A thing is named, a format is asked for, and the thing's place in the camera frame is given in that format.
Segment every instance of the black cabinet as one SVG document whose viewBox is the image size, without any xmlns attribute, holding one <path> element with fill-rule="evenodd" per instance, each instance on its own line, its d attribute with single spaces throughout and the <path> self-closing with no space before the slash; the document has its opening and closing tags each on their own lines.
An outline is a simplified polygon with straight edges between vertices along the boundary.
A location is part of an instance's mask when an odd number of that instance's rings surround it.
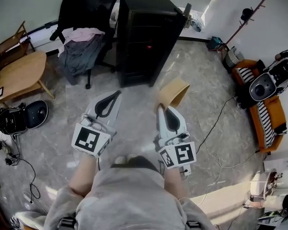
<svg viewBox="0 0 288 230">
<path fill-rule="evenodd" d="M 170 0 L 120 0 L 117 70 L 122 87 L 153 86 L 189 15 Z"/>
</svg>

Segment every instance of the pink cloth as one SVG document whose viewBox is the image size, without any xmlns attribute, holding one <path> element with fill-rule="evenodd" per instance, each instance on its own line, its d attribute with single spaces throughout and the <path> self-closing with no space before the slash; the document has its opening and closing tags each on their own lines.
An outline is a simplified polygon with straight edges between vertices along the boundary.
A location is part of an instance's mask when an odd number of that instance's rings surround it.
<svg viewBox="0 0 288 230">
<path fill-rule="evenodd" d="M 84 41 L 89 41 L 91 40 L 96 34 L 105 34 L 104 32 L 98 30 L 97 28 L 78 28 L 74 31 L 72 31 L 66 38 L 65 44 L 67 44 L 69 41 L 73 40 L 74 42 L 84 42 Z M 64 45 L 59 47 L 59 53 L 58 57 L 60 54 L 63 53 L 64 51 Z"/>
</svg>

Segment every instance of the striped pillow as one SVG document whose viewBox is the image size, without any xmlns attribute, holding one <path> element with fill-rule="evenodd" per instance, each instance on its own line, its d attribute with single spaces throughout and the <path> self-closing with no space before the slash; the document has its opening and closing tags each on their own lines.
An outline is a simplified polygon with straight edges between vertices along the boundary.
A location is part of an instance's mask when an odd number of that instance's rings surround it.
<svg viewBox="0 0 288 230">
<path fill-rule="evenodd" d="M 259 102 L 257 104 L 257 111 L 258 111 L 258 116 L 259 116 L 261 125 L 264 130 L 264 147 L 268 148 L 272 146 L 276 133 L 272 129 L 271 119 L 270 119 L 268 110 L 266 106 L 264 105 L 264 102 Z"/>
<path fill-rule="evenodd" d="M 255 78 L 252 71 L 248 68 L 236 68 L 236 72 L 239 74 L 243 83 L 253 81 Z"/>
</svg>

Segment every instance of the laundry basket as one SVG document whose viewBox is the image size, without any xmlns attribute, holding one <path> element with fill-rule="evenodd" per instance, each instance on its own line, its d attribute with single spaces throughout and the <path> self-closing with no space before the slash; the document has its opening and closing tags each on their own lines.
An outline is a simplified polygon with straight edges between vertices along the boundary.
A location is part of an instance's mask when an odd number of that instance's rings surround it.
<svg viewBox="0 0 288 230">
<path fill-rule="evenodd" d="M 223 66 L 227 72 L 230 73 L 231 70 L 242 60 L 244 60 L 243 54 L 233 47 L 227 52 L 223 60 Z"/>
</svg>

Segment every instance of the chair backrest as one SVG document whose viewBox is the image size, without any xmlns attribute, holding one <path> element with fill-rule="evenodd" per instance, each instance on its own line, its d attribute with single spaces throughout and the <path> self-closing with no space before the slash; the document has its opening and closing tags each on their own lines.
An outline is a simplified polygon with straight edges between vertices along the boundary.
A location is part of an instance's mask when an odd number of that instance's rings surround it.
<svg viewBox="0 0 288 230">
<path fill-rule="evenodd" d="M 97 28 L 106 32 L 116 0 L 63 0 L 58 27 Z"/>
</svg>

